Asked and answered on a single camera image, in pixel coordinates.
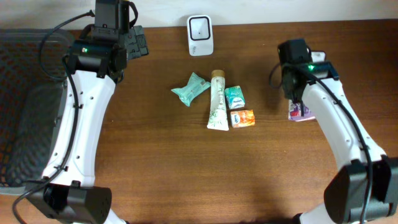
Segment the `teal wet wipes pack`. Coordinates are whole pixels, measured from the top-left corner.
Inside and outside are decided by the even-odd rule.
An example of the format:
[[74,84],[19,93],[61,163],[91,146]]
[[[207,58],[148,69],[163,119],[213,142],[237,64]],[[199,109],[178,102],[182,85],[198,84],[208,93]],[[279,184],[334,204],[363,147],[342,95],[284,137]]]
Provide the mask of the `teal wet wipes pack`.
[[209,89],[211,83],[199,77],[196,73],[192,73],[186,86],[171,89],[173,93],[178,95],[181,102],[187,107],[191,102],[205,90]]

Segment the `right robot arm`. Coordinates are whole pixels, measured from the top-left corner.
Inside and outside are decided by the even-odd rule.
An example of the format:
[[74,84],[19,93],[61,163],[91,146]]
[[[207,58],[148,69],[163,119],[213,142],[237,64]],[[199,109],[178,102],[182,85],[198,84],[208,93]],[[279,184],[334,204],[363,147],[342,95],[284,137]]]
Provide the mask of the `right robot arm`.
[[296,214],[294,223],[367,223],[393,216],[397,159],[388,157],[365,130],[332,63],[314,61],[304,39],[287,40],[277,51],[285,97],[315,115],[338,168],[323,203]]

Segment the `red purple tissue pack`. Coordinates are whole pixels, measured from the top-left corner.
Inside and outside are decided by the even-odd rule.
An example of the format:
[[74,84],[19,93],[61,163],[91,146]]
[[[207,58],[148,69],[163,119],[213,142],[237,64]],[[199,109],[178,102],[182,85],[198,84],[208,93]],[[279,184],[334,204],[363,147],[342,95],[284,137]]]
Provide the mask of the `red purple tissue pack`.
[[289,100],[288,119],[296,122],[309,121],[315,119],[315,115],[305,105],[301,106],[300,103]]

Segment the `white cream tube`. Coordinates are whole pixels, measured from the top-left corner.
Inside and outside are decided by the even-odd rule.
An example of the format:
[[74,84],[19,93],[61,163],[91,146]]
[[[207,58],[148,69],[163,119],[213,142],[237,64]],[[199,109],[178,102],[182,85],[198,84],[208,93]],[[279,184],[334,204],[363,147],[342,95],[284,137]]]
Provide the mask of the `white cream tube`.
[[208,129],[219,131],[229,130],[224,89],[225,72],[223,70],[213,70],[211,73],[211,100],[210,115],[207,124]]

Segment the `green small tissue pack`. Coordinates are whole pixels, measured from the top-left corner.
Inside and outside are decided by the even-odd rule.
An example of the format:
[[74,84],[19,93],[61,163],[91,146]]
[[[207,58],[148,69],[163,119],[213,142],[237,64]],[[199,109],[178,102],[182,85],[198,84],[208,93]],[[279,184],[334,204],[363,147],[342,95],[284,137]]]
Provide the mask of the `green small tissue pack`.
[[226,88],[224,93],[228,102],[229,109],[234,110],[238,108],[244,108],[245,99],[240,86]]

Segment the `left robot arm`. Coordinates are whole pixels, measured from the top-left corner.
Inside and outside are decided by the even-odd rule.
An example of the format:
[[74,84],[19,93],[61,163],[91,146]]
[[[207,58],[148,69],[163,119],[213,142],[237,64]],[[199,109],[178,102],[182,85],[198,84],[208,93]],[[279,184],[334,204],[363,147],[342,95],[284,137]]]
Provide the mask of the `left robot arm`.
[[95,185],[104,115],[130,60],[149,53],[132,1],[97,1],[86,26],[62,57],[67,90],[53,153],[21,199],[62,223],[121,223],[112,192]]

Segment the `orange small tissue pack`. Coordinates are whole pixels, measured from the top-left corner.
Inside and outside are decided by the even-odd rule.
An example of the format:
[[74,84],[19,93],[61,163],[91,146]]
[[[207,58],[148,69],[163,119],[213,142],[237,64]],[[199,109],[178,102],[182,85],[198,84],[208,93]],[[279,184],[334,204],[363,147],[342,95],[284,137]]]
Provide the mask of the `orange small tissue pack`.
[[233,128],[244,128],[255,125],[255,115],[253,110],[232,111],[231,125]]

